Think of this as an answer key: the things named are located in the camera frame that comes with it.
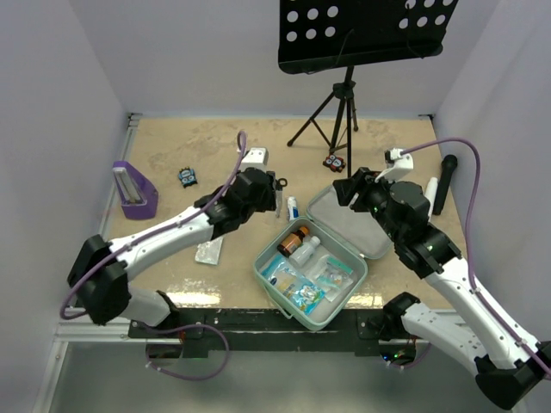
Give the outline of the amber medicine bottle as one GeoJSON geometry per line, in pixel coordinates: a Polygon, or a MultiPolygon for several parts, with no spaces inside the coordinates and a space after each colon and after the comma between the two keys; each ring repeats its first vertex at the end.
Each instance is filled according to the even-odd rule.
{"type": "Polygon", "coordinates": [[[290,232],[277,246],[277,250],[285,257],[290,257],[302,244],[306,236],[310,234],[307,227],[301,226],[298,230],[290,232]]]}

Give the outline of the white plastic bottle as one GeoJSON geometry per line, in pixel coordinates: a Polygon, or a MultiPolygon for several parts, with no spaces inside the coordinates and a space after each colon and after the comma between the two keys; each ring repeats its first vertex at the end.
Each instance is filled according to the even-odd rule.
{"type": "Polygon", "coordinates": [[[305,241],[290,257],[289,261],[298,267],[303,267],[306,262],[313,256],[314,252],[320,245],[320,239],[316,236],[311,236],[308,241],[305,241]]]}

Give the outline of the teal packet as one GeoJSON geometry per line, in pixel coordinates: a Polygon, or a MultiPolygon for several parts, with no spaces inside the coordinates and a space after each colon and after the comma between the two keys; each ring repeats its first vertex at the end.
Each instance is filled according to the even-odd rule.
{"type": "Polygon", "coordinates": [[[314,271],[316,284],[333,301],[345,289],[352,286],[352,269],[333,256],[325,255],[319,261],[319,269],[314,271]]]}

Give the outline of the small clear packet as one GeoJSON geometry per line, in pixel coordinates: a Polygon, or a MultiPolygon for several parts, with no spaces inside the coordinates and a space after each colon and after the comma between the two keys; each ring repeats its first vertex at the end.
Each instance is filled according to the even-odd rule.
{"type": "Polygon", "coordinates": [[[213,241],[200,243],[195,253],[195,261],[200,264],[217,266],[220,262],[223,240],[223,237],[218,237],[213,241]]]}

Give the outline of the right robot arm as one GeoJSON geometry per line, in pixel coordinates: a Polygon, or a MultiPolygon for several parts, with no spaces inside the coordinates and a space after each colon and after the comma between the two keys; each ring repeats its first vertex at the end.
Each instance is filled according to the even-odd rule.
{"type": "Polygon", "coordinates": [[[388,335],[421,337],[462,364],[482,393],[511,410],[550,374],[550,343],[541,342],[506,314],[477,281],[467,260],[428,217],[423,189],[414,182],[390,182],[367,168],[333,182],[337,202],[370,213],[393,242],[399,260],[437,290],[465,322],[439,317],[410,293],[383,307],[388,335]]]}

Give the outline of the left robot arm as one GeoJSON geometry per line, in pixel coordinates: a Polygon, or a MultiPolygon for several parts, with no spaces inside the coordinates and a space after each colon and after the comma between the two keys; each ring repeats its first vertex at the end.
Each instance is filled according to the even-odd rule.
{"type": "Polygon", "coordinates": [[[159,337],[172,336],[178,327],[174,304],[165,293],[134,288],[131,281],[181,250],[236,231],[253,213],[277,210],[287,184],[273,171],[249,167],[159,225],[111,241],[87,238],[67,278],[70,295],[96,325],[125,317],[159,337]]]}

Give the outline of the white gauze packet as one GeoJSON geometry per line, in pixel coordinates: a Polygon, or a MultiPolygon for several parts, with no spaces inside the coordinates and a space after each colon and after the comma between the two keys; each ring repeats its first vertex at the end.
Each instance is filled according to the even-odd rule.
{"type": "Polygon", "coordinates": [[[319,286],[316,284],[316,282],[315,282],[314,271],[317,270],[317,269],[319,269],[319,261],[320,261],[321,258],[319,258],[318,261],[317,261],[309,270],[307,270],[307,272],[306,272],[306,277],[307,277],[307,279],[309,279],[309,280],[310,280],[316,287],[318,287],[318,288],[320,288],[320,287],[319,287],[319,286]]]}

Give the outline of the black handled scissors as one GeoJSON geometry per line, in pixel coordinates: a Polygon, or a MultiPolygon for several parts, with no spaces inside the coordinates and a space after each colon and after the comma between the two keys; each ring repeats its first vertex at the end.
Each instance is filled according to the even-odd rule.
{"type": "Polygon", "coordinates": [[[288,185],[288,180],[284,177],[275,180],[275,216],[281,216],[283,203],[283,189],[288,185]]]}

